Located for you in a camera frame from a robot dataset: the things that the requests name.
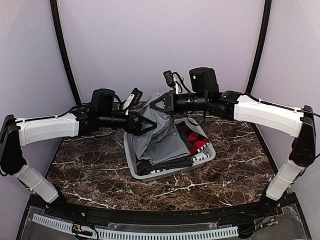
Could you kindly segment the grey long sleeve shirt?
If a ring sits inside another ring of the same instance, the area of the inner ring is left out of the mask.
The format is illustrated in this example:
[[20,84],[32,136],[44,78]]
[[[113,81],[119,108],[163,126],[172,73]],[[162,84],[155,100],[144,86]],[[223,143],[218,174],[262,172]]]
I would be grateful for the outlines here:
[[178,164],[181,168],[190,167],[193,164],[190,152],[180,137],[174,117],[151,108],[151,102],[159,97],[159,93],[154,93],[147,99],[142,116],[157,126],[140,136],[132,137],[135,156],[139,161],[147,161],[152,166]]

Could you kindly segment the light grey plastic basket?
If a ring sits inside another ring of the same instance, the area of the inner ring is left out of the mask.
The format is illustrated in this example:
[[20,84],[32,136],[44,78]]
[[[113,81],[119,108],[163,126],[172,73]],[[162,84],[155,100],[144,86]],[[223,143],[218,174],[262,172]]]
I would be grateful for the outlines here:
[[143,135],[123,135],[127,164],[135,179],[153,181],[215,158],[212,143],[194,119],[167,116],[157,123],[156,129]]

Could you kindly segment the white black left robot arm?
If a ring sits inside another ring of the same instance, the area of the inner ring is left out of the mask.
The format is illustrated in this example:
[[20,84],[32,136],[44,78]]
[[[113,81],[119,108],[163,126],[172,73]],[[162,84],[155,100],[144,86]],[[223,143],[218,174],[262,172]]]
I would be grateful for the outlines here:
[[64,196],[23,157],[22,147],[51,139],[83,137],[104,128],[123,129],[134,136],[154,130],[157,123],[131,112],[143,93],[134,88],[122,102],[114,90],[100,88],[89,103],[76,105],[60,115],[15,118],[7,115],[0,130],[0,174],[17,178],[45,202],[60,218],[67,218],[70,206]]

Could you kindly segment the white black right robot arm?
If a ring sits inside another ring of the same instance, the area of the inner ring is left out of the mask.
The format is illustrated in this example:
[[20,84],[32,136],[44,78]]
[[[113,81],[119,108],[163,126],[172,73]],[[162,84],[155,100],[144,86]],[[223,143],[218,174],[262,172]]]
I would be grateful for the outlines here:
[[289,107],[267,102],[249,93],[220,92],[213,68],[189,71],[192,92],[166,92],[150,103],[154,110],[167,114],[202,111],[229,121],[248,122],[286,133],[294,138],[291,152],[265,190],[265,198],[255,205],[255,213],[266,217],[284,192],[310,166],[316,155],[316,130],[313,109]]

